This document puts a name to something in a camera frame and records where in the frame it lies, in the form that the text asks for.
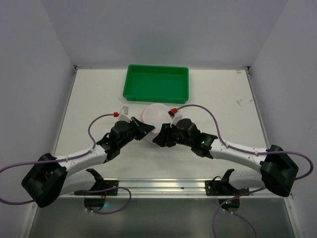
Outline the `white mesh laundry bag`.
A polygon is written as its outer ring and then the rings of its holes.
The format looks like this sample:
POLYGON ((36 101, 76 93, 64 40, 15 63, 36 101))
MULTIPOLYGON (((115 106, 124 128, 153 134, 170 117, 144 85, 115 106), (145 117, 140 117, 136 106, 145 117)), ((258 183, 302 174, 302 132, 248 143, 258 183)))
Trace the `white mesh laundry bag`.
POLYGON ((162 124, 172 122, 172 118, 168 113, 169 111, 170 108, 161 103, 150 104, 143 109, 141 113, 141 122, 155 127, 144 137, 145 141, 154 144, 153 140, 160 133, 162 124))

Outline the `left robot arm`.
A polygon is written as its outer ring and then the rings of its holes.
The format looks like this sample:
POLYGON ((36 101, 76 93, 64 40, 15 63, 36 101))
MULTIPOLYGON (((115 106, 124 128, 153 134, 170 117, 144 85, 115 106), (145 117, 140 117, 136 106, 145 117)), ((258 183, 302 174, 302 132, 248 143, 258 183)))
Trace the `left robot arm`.
POLYGON ((67 178, 94 165, 104 164, 119 155, 132 140, 141 140, 155 129, 135 117, 119 120, 103 138, 87 151, 64 158, 43 154, 21 182, 22 187, 41 208, 53 203, 60 195, 67 178))

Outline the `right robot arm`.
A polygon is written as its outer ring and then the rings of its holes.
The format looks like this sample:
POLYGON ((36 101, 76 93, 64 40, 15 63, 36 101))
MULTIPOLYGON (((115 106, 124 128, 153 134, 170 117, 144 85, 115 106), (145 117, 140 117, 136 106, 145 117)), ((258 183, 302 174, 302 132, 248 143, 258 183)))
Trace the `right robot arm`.
POLYGON ((177 124, 164 123, 153 143, 160 147, 188 146, 197 156, 248 167, 247 171, 233 169, 224 175, 224 181, 236 190, 266 188, 278 196, 287 197, 299 170, 278 146, 271 146, 268 150, 250 147, 234 150, 232 145, 223 144, 217 136, 200 132, 190 119, 181 119, 177 124))

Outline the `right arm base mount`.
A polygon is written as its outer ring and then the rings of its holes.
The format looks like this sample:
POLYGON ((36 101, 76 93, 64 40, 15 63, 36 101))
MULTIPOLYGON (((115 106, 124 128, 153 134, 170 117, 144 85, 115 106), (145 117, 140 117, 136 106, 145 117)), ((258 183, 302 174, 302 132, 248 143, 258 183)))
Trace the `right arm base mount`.
MULTIPOLYGON (((249 192, 248 188, 236 189, 229 184, 229 176, 234 172, 234 169, 229 169, 220 177, 216 176, 212 180, 205 181, 205 191, 207 196, 236 196, 249 192)), ((236 212, 240 207, 239 198, 232 201, 227 201, 221 206, 229 212, 236 212)))

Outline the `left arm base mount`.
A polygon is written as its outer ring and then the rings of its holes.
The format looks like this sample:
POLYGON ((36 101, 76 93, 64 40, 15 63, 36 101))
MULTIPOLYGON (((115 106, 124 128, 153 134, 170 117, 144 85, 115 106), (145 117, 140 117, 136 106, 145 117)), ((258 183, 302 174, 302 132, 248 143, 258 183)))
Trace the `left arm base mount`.
POLYGON ((117 196, 118 189, 98 193, 96 193, 96 191, 117 187, 119 185, 119 181, 113 179, 104 180, 104 178, 94 169, 86 169, 86 171, 94 177, 95 182, 93 183, 92 188, 89 190, 81 189, 79 191, 75 191, 74 194, 84 196, 98 196, 98 198, 85 198, 84 206, 88 210, 97 209, 100 211, 106 204, 106 196, 117 196))

